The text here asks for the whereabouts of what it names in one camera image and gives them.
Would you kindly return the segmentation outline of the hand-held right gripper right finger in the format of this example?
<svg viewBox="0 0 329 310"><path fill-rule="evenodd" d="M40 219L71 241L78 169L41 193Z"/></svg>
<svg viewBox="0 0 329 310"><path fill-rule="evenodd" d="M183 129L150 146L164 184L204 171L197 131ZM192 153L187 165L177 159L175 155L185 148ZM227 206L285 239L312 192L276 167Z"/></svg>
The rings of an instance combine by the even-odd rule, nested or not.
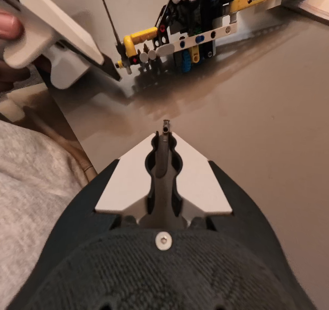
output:
<svg viewBox="0 0 329 310"><path fill-rule="evenodd" d="M210 162L176 133L170 135L171 165L175 170L171 206L186 226L199 217L231 215L233 209Z"/></svg>

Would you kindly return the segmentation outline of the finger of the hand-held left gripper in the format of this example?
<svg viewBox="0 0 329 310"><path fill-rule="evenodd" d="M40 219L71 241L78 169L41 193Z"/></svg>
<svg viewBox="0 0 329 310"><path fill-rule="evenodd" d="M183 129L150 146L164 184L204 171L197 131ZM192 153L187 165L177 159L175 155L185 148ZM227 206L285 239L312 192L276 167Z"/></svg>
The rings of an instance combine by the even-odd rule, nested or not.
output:
<svg viewBox="0 0 329 310"><path fill-rule="evenodd" d="M53 45L70 49L85 58L91 66L120 81L113 61L104 55L92 36L51 0L18 0L19 10L11 5L23 23L24 33L4 46L3 60L14 69L21 69L43 55L50 61Z"/></svg>
<svg viewBox="0 0 329 310"><path fill-rule="evenodd" d="M91 64L77 53L57 45L50 47L50 80L57 89L67 89L78 81Z"/></svg>

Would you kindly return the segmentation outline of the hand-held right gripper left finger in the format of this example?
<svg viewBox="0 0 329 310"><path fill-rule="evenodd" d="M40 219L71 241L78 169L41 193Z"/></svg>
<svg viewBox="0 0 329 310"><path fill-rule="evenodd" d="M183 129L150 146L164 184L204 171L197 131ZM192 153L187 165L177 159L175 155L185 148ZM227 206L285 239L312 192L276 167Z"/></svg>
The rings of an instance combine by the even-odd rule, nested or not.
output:
<svg viewBox="0 0 329 310"><path fill-rule="evenodd" d="M95 206L96 213L132 216L137 223L147 215L152 177L145 163L154 150L151 142L158 135L158 132L150 134L119 158Z"/></svg>

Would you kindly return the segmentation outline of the grey lego rotor blade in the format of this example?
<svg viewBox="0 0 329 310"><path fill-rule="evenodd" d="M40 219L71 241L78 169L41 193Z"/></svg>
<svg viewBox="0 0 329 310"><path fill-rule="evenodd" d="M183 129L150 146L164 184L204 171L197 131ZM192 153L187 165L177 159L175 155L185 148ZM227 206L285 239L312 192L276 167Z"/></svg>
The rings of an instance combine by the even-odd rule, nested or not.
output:
<svg viewBox="0 0 329 310"><path fill-rule="evenodd" d="M160 179L167 173L170 142L170 120L163 121L162 134L158 138L158 149L156 152L155 176Z"/></svg>
<svg viewBox="0 0 329 310"><path fill-rule="evenodd" d="M118 51L118 53L121 53L121 51L122 51L121 40L120 40L119 35L118 35L118 33L117 33L116 29L115 29L115 26L113 24L113 20L111 18L111 15L110 15L110 12L109 12L107 3L106 3L105 0L101 0L101 1L103 3L103 6L104 6L105 11L106 11L106 14L107 14L107 17L109 19L109 22L110 22L111 27L112 27L112 30L113 30L113 34L114 34L114 37L115 37L115 40L116 40L116 48L117 48L117 51Z"/></svg>

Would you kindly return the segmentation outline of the person's left hand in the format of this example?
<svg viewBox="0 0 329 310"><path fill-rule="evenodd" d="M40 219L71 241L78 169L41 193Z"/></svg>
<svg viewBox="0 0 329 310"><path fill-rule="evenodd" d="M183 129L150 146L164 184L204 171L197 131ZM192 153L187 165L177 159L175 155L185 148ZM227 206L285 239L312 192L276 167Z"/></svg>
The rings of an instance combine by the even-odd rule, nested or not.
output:
<svg viewBox="0 0 329 310"><path fill-rule="evenodd" d="M0 13L0 38L1 40L16 40L23 32L20 20L6 11ZM0 60L0 92L6 93L13 89L14 83L29 79L31 73L28 67L14 69Z"/></svg>

